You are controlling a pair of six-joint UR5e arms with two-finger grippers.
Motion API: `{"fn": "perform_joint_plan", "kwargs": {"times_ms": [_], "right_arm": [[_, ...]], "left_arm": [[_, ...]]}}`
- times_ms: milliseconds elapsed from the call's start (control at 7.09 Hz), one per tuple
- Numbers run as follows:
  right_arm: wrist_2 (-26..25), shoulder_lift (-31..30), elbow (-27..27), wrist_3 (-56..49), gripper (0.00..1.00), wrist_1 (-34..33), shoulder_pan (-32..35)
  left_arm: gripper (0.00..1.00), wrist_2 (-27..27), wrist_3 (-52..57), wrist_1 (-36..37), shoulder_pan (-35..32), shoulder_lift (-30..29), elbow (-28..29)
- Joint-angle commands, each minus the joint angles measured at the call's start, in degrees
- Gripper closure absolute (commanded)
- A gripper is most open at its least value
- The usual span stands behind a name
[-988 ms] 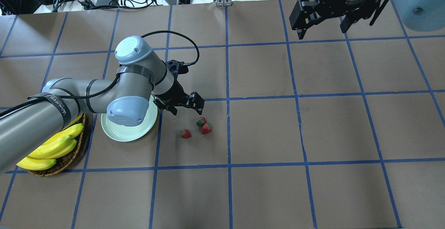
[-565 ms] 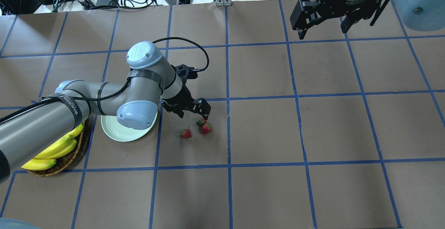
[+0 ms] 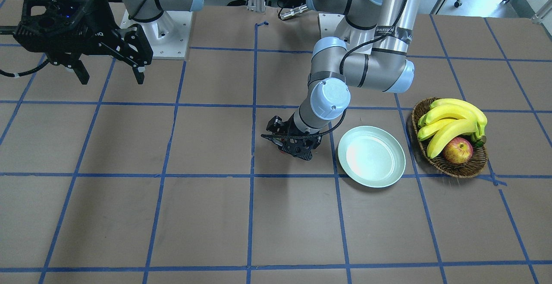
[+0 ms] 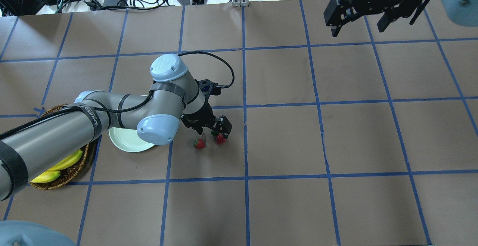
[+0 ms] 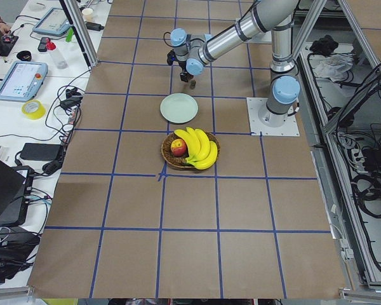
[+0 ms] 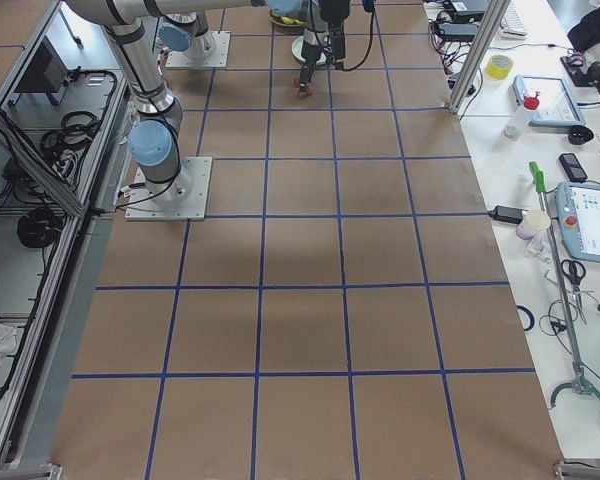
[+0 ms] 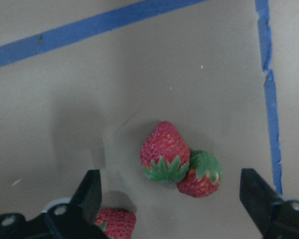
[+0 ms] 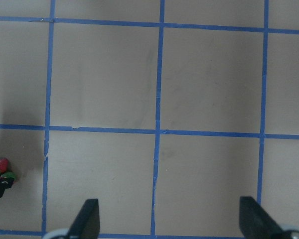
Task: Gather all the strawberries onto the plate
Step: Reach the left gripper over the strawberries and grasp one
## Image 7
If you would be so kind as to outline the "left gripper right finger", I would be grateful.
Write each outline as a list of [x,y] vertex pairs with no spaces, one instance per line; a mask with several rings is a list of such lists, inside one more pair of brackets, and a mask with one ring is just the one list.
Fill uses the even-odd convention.
[[283,200],[253,168],[243,168],[239,198],[263,238],[272,234]]

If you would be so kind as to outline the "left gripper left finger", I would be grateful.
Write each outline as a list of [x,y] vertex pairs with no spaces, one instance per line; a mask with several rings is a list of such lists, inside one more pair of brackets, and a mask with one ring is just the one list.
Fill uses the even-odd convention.
[[70,205],[82,211],[83,219],[94,224],[102,202],[100,170],[88,170],[70,200]]

